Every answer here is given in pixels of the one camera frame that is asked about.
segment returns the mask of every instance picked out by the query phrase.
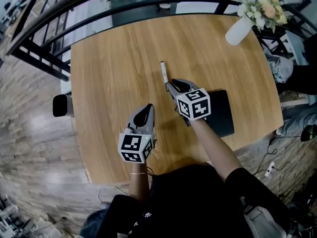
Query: black notebook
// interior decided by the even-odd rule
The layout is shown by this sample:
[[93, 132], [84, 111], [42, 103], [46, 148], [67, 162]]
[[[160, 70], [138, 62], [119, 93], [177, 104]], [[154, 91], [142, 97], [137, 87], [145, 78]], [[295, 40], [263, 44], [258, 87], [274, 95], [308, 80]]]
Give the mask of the black notebook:
[[206, 122], [219, 137], [234, 133], [232, 114], [226, 90], [208, 92], [210, 96], [211, 114]]

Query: floor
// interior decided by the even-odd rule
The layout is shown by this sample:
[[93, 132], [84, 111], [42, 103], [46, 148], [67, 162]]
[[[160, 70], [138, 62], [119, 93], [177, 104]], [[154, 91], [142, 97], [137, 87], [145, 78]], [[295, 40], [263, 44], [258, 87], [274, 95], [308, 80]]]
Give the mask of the floor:
[[[2, 58], [6, 46], [7, 42], [0, 46]], [[75, 225], [64, 222], [56, 227], [78, 234], [87, 216], [103, 205], [97, 200], [99, 186], [91, 183], [80, 156], [75, 119], [52, 115], [52, 100], [59, 93], [58, 79], [14, 57], [5, 58], [0, 69], [0, 196], [11, 197], [25, 219], [37, 221], [47, 213], [55, 220], [65, 216]], [[235, 152], [251, 173], [263, 160], [270, 137]], [[280, 169], [289, 161], [290, 168], [257, 177], [287, 203], [317, 168], [317, 139], [283, 138], [268, 151], [274, 148], [277, 156], [287, 148], [276, 165]], [[266, 156], [260, 170], [274, 158]], [[129, 187], [115, 185], [125, 192]], [[101, 200], [111, 202], [116, 194], [113, 188], [103, 188]]]
[[[140, 1], [145, 0], [111, 0], [111, 7], [116, 8], [129, 3]], [[176, 3], [171, 3], [170, 5], [170, 10], [161, 9], [160, 11], [158, 11], [158, 7], [156, 5], [151, 5], [115, 14], [112, 16], [113, 26], [115, 27], [143, 19], [174, 15], [176, 12]]]

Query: table top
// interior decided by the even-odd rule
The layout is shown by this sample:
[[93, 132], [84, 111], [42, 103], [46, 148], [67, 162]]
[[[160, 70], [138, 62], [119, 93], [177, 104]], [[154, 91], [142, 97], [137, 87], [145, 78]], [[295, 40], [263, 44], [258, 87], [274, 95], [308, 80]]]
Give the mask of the table top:
[[169, 79], [183, 78], [207, 91], [228, 93], [235, 133], [222, 138], [232, 150], [283, 125], [273, 76], [251, 31], [238, 45], [225, 33], [238, 17], [188, 14], [134, 22], [71, 47], [71, 85], [81, 155], [94, 183], [128, 181], [130, 164], [117, 152], [119, 133], [139, 107], [155, 107], [156, 148], [148, 166], [156, 175], [208, 160], [191, 127], [174, 111]]

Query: white cable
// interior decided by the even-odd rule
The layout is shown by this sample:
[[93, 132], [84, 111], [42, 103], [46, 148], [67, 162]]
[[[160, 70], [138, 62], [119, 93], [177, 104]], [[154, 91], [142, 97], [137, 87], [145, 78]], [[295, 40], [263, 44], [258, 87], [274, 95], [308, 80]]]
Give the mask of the white cable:
[[121, 194], [127, 195], [126, 193], [124, 193], [122, 190], [118, 189], [118, 188], [115, 187], [115, 186], [101, 186], [101, 187], [99, 187], [98, 194], [97, 194], [97, 199], [98, 199], [98, 201], [100, 202], [100, 204], [103, 203], [103, 202], [101, 201], [100, 197], [99, 197], [100, 189], [101, 189], [101, 188], [115, 188], [115, 189], [118, 190]]
[[281, 155], [280, 155], [279, 157], [277, 157], [276, 159], [274, 159], [273, 162], [275, 162], [276, 160], [278, 160], [279, 158], [281, 158], [282, 155], [283, 155], [283, 153], [286, 152], [286, 150], [287, 150], [288, 148], [290, 148], [290, 147], [292, 146], [292, 144], [294, 144], [297, 139], [298, 139], [298, 138], [296, 138], [296, 139], [294, 140], [294, 142], [291, 143], [291, 144], [281, 153]]

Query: railing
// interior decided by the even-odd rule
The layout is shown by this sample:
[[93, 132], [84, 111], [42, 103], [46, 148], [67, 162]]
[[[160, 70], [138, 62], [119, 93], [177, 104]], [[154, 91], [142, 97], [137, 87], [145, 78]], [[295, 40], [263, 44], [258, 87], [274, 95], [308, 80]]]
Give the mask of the railing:
[[[37, 18], [35, 18], [31, 23], [29, 23], [26, 27], [24, 27], [26, 19], [28, 18], [28, 15], [31, 9], [36, 2], [36, 0], [31, 0], [30, 3], [27, 5], [27, 8], [25, 9], [24, 14], [22, 15], [18, 23], [18, 26], [16, 27], [16, 30], [13, 34], [12, 41], [7, 50], [7, 55], [13, 55], [61, 80], [68, 81], [68, 76], [64, 75], [61, 72], [61, 70], [64, 70], [70, 73], [69, 64], [71, 61], [68, 60], [63, 62], [59, 57], [63, 53], [69, 51], [71, 45], [63, 47], [63, 39], [66, 34], [69, 34], [82, 26], [85, 26], [96, 20], [102, 19], [107, 16], [111, 16], [120, 12], [136, 9], [136, 8], [141, 8], [145, 6], [150, 6], [150, 5], [159, 5], [161, 3], [178, 3], [183, 1], [217, 3], [218, 5], [213, 14], [224, 14], [225, 10], [227, 9], [229, 5], [240, 4], [239, 2], [234, 0], [145, 0], [145, 1], [135, 2], [135, 3], [131, 3], [131, 4], [127, 4], [120, 7], [112, 8], [110, 10], [103, 11], [99, 14], [88, 17], [66, 28], [68, 12], [70, 10], [73, 10], [76, 6], [87, 1], [89, 0], [60, 0], [60, 1], [56, 0], [55, 4], [49, 9], [44, 10], [45, 8], [45, 5], [44, 5], [43, 9], [41, 10], [41, 14]], [[282, 6], [285, 11], [289, 11], [294, 16], [298, 17], [300, 20], [300, 23], [292, 19], [286, 26], [277, 27], [274, 34], [269, 30], [263, 30], [259, 32], [257, 29], [254, 29], [254, 32], [257, 35], [259, 41], [264, 44], [262, 38], [267, 38], [267, 39], [271, 39], [280, 43], [279, 38], [282, 35], [284, 35], [285, 30], [294, 32], [295, 34], [305, 39], [306, 35], [304, 35], [303, 31], [305, 31], [305, 33], [309, 35], [312, 35], [312, 33], [310, 33], [307, 29], [301, 26], [301, 24], [303, 23], [308, 24], [312, 29], [317, 31], [317, 28], [296, 9], [296, 7], [300, 8], [301, 6], [304, 6], [304, 3], [293, 4], [293, 5], [284, 4]], [[63, 29], [60, 32], [58, 32], [60, 18], [64, 13], [66, 13], [66, 16], [65, 16]], [[55, 35], [46, 40], [49, 25], [56, 18], [57, 18], [57, 24], [56, 24]], [[37, 34], [37, 32], [45, 26], [47, 27], [46, 27], [42, 44], [38, 45], [35, 42], [33, 42], [33, 38]], [[54, 46], [60, 39], [62, 39], [61, 49], [58, 51], [55, 51]], [[35, 58], [34, 56], [30, 55], [30, 53], [36, 54], [39, 58], [38, 59]]]

